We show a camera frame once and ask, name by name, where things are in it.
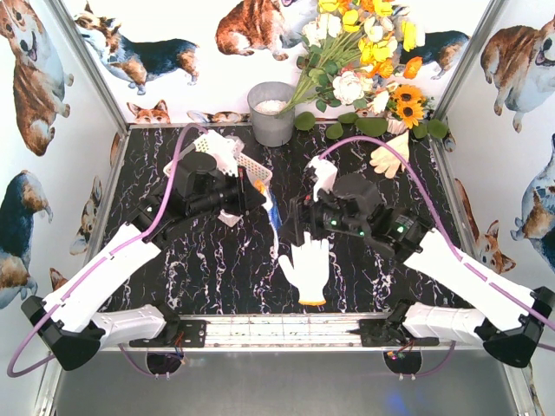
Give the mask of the blue dotted knit glove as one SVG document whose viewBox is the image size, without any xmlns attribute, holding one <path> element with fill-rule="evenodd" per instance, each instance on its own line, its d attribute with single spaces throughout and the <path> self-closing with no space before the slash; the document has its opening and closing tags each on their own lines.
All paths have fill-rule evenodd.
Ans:
<svg viewBox="0 0 555 416">
<path fill-rule="evenodd" d="M 266 186 L 260 179 L 257 179 L 255 181 L 254 186 L 265 197 L 265 202 L 262 204 L 262 206 L 267 212 L 267 216 L 273 233 L 270 254 L 272 259 L 277 259 L 279 251 L 278 230 L 282 225 L 278 206 L 275 202 L 274 196 L 270 191 L 270 188 Z"/>
</svg>

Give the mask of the white glove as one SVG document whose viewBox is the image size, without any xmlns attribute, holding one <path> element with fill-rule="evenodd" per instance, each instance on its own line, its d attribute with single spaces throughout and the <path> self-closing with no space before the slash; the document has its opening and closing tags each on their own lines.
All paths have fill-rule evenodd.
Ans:
<svg viewBox="0 0 555 416">
<path fill-rule="evenodd" d="M 330 278 L 330 247 L 327 238 L 313 239 L 304 232 L 304 242 L 291 246 L 292 258 L 282 255 L 278 264 L 290 285 L 298 290 L 298 302 L 305 306 L 326 303 L 323 289 Z"/>
</svg>

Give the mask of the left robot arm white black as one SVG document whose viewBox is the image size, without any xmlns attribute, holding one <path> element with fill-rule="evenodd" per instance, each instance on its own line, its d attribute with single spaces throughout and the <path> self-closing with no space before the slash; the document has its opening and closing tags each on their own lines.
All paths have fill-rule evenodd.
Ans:
<svg viewBox="0 0 555 416">
<path fill-rule="evenodd" d="M 72 279 L 22 311 L 62 368 L 72 371 L 99 351 L 131 341 L 171 344 L 183 325 L 166 304 L 100 312 L 101 305 L 173 240 L 173 228 L 202 217 L 241 217 L 266 201 L 271 171 L 239 155 L 190 152 L 171 164 L 167 179 L 144 198 L 109 243 Z"/>
</svg>

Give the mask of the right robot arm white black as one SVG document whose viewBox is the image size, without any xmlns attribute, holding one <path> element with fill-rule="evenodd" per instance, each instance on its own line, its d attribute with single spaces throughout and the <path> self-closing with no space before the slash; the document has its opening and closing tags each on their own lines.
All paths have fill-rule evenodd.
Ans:
<svg viewBox="0 0 555 416">
<path fill-rule="evenodd" d="M 496 360 L 524 368 L 544 328 L 554 326 L 552 290 L 506 280 L 413 211 L 386 205 L 375 184 L 357 173 L 337 179 L 328 191 L 290 201 L 279 235 L 291 244 L 292 257 L 279 263 L 304 304 L 323 301 L 331 233 L 359 237 L 374 253 L 433 278 L 469 304 L 456 309 L 400 301 L 380 323 L 357 330 L 361 337 L 400 346 L 421 339 L 478 345 Z"/>
</svg>

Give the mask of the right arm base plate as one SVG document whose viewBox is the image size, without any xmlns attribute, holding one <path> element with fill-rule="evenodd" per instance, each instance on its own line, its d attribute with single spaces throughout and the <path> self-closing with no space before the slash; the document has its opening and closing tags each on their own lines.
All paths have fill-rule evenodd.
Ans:
<svg viewBox="0 0 555 416">
<path fill-rule="evenodd" d="M 440 344 L 438 338 L 411 335 L 402 324 L 406 314 L 415 303 L 399 301 L 389 316 L 383 319 L 366 318 L 358 321 L 358 328 L 348 330 L 358 335 L 364 347 L 434 347 Z"/>
</svg>

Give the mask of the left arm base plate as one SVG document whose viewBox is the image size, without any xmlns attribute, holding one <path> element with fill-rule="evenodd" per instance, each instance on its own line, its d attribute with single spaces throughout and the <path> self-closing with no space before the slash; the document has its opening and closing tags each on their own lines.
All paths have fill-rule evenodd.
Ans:
<svg viewBox="0 0 555 416">
<path fill-rule="evenodd" d="M 207 321 L 188 319 L 171 323 L 153 339 L 129 342 L 132 348 L 203 348 L 206 342 Z"/>
</svg>

